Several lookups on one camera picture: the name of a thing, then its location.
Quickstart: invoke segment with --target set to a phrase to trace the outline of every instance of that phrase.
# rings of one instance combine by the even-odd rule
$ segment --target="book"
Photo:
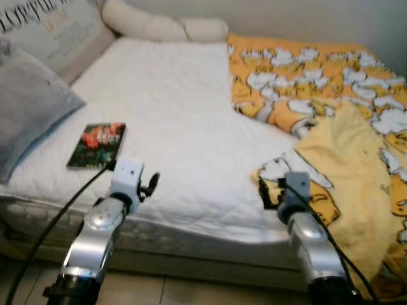
[[[116,159],[125,130],[124,123],[87,125],[67,167],[104,168]]]

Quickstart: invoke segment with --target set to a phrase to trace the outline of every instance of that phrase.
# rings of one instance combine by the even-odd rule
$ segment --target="cartoon print blanket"
[[[233,34],[228,44],[235,110],[301,139],[253,180],[278,204],[277,179],[308,172],[310,206],[381,300],[407,299],[405,79],[356,44]]]

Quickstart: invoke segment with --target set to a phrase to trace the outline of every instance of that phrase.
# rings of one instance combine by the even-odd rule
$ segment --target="quilted mattress cover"
[[[87,106],[0,186],[0,217],[13,229],[38,235],[96,173],[66,168],[86,124],[125,122],[120,154],[145,162],[145,184],[154,172],[161,178],[129,215],[119,247],[246,262],[284,258],[286,229],[274,213],[264,213],[250,174],[296,140],[231,108],[227,45],[119,39],[72,88]],[[105,173],[78,198],[54,237],[72,237],[110,180]]]

